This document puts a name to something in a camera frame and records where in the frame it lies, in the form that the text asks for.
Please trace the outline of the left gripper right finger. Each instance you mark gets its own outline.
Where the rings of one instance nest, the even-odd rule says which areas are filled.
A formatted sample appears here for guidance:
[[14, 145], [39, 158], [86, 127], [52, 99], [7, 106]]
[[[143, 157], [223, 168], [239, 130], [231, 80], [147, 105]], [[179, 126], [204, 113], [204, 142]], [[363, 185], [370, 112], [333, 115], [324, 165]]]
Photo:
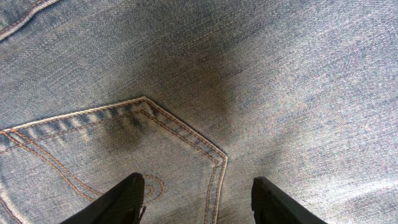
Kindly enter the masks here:
[[265, 177], [256, 177], [251, 189], [256, 224], [326, 224]]

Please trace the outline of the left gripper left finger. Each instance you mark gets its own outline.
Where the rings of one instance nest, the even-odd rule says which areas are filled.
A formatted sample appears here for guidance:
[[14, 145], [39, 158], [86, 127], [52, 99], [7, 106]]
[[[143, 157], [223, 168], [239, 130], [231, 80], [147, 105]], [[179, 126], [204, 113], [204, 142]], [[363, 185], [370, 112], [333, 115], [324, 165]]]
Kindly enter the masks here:
[[140, 224], [144, 191], [143, 175], [132, 173], [62, 224]]

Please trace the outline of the light blue denim jeans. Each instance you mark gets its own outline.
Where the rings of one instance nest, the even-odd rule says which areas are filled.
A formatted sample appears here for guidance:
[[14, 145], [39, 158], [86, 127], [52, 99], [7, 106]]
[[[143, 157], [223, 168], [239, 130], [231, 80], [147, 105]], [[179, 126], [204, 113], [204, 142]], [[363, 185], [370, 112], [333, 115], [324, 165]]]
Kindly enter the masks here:
[[397, 222], [396, 1], [2, 1], [1, 222], [133, 172], [143, 223], [253, 223], [255, 177]]

